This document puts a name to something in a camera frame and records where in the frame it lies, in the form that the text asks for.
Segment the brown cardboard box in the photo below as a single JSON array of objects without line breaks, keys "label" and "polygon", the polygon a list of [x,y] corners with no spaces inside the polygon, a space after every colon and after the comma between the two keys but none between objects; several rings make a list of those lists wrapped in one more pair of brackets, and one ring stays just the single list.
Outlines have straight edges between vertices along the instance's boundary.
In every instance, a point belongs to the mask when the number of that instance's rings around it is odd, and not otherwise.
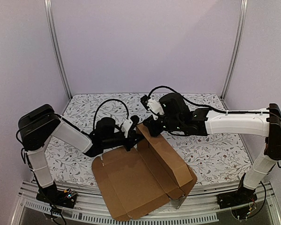
[{"label": "brown cardboard box", "polygon": [[117,221],[139,219],[169,203],[187,197],[197,182],[192,168],[162,135],[144,136],[136,148],[119,147],[96,157],[92,172],[111,217]]}]

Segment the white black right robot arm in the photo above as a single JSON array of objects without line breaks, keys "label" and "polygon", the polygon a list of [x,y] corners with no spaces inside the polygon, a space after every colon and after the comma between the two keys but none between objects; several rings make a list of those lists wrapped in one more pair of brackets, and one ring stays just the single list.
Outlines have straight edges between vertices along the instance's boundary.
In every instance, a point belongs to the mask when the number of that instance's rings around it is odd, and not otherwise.
[{"label": "white black right robot arm", "polygon": [[177,92],[168,93],[159,100],[144,95],[140,102],[151,113],[143,124],[152,137],[167,132],[174,136],[247,134],[265,138],[265,149],[233,193],[236,204],[248,200],[251,191],[281,161],[281,111],[277,104],[251,111],[224,111],[197,104],[197,109],[191,111],[187,106],[190,101]]}]

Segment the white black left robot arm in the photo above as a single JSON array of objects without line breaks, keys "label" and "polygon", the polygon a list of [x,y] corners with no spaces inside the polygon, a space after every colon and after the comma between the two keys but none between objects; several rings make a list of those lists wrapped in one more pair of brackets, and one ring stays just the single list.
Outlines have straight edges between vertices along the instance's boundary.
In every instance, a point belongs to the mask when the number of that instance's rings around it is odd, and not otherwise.
[{"label": "white black left robot arm", "polygon": [[56,138],[74,147],[87,157],[94,158],[104,150],[123,146],[130,151],[144,136],[137,133],[138,116],[126,119],[118,126],[113,118],[100,119],[89,134],[45,104],[22,116],[18,121],[17,140],[22,144],[30,169],[42,190],[42,196],[49,203],[57,203],[60,193],[53,188],[48,162],[45,156],[47,145]]}]

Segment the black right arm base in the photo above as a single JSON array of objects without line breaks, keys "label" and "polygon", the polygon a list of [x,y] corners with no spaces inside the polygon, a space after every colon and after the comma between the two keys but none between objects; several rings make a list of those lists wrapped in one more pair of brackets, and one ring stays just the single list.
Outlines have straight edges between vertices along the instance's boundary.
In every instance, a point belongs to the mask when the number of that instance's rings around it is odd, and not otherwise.
[{"label": "black right arm base", "polygon": [[240,180],[236,191],[217,195],[217,203],[219,204],[220,209],[235,207],[256,200],[257,195],[255,194],[255,190],[245,188],[243,180]]}]

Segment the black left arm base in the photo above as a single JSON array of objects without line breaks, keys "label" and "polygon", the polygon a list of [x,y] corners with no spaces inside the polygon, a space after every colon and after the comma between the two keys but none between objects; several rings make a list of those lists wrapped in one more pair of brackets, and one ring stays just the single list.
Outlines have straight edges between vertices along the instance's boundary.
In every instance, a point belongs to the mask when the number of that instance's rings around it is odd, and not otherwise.
[{"label": "black left arm base", "polygon": [[70,188],[58,190],[56,183],[48,187],[39,186],[36,199],[55,206],[61,206],[73,209],[76,203],[78,193]]}]

